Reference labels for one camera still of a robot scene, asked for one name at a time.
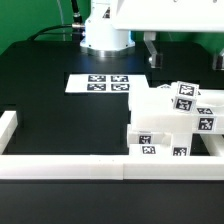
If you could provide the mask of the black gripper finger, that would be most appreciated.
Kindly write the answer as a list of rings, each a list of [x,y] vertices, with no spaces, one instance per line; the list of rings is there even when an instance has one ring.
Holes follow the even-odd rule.
[[[214,70],[224,70],[224,49],[214,55],[212,68]]]

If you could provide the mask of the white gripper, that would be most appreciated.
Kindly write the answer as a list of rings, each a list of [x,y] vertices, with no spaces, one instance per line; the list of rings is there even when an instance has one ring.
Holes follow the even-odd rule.
[[[110,8],[116,29],[149,31],[143,40],[152,68],[161,68],[163,59],[152,31],[224,33],[224,0],[112,0]]]

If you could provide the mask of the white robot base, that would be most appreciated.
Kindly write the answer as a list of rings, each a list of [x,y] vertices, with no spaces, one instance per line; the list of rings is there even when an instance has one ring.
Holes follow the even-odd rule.
[[[129,31],[117,30],[110,18],[111,0],[91,0],[91,12],[85,21],[81,51],[98,57],[116,57],[134,51]]]

